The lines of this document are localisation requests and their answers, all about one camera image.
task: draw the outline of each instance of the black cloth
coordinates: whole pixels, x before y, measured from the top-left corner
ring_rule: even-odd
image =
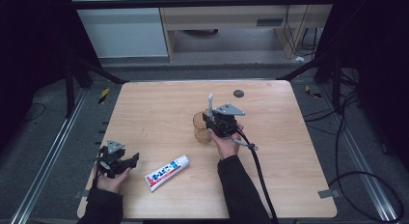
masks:
[[[237,155],[220,160],[218,173],[231,224],[271,224],[259,193]]]
[[[229,211],[231,224],[271,224],[252,180],[237,155],[218,163],[218,174]],[[120,224],[123,218],[123,196],[92,188],[85,215],[78,222]]]
[[[120,224],[123,220],[123,196],[91,188],[84,216],[78,224]]]

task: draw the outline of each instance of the white wall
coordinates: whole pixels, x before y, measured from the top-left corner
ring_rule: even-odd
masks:
[[[100,59],[168,57],[160,13],[156,8],[83,10],[78,13]]]

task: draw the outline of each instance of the white and blue toothpaste tube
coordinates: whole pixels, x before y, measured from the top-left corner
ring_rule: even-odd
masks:
[[[186,155],[183,155],[171,161],[167,165],[145,175],[145,182],[147,183],[150,192],[153,192],[157,187],[159,187],[159,185],[180,172],[187,165],[189,165],[189,159],[187,159]]]

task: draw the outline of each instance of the wooden desk panel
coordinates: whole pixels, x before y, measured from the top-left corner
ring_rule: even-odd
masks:
[[[244,91],[243,98],[233,96],[237,89]],[[217,149],[213,143],[200,144],[192,125],[193,116],[207,108],[210,93],[214,106],[230,102],[246,112],[236,119],[259,146],[266,186],[280,218],[336,215],[333,199],[317,194],[328,186],[290,84],[249,80],[123,85],[103,143],[124,142],[124,159],[140,153],[122,189],[125,218],[229,217],[217,175]],[[183,154],[190,165],[151,193],[144,176]],[[242,148],[239,157],[264,201],[250,151]],[[83,199],[79,216],[85,206]]]

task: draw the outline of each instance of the gray carpet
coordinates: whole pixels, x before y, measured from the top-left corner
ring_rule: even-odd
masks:
[[[108,69],[115,75],[132,81],[144,80],[190,80],[190,79],[238,79],[238,78],[275,78],[298,67],[297,64],[286,65],[224,65],[224,66],[184,66],[184,67],[145,67]],[[99,143],[103,137],[105,122],[109,121],[121,85],[115,85],[98,75],[92,89],[86,96],[85,103],[79,113],[75,125],[51,175],[37,201],[31,219],[77,220],[76,210],[79,200],[74,193],[82,189],[89,177]],[[104,104],[97,104],[101,91],[110,88]],[[314,98],[306,93],[304,84],[293,83],[294,93],[303,115],[328,108],[323,98]],[[33,102],[45,106],[45,111],[36,119],[21,124],[19,131],[8,144],[8,151],[2,154],[0,161],[0,219],[7,223],[21,203],[31,181],[36,176],[53,139],[63,123],[66,112],[65,84],[59,81],[42,88],[36,93]],[[34,105],[27,119],[34,118],[42,111],[42,106]],[[408,201],[409,174],[399,159],[393,154],[382,154],[376,133],[359,102],[346,109],[348,127],[352,130],[356,142],[376,175],[387,181],[397,192],[405,206]],[[327,181],[335,177],[335,135],[338,126],[330,116],[318,122],[308,123],[316,153]],[[356,170],[343,141],[340,141],[340,171]],[[360,176],[352,176],[342,180],[347,196],[354,204],[377,216],[377,211],[370,200]],[[390,196],[396,211],[398,207]],[[351,208],[342,197],[335,199],[338,215],[330,220],[301,220],[302,223],[373,223]],[[292,223],[293,220],[281,220]],[[401,223],[408,223],[406,214]]]

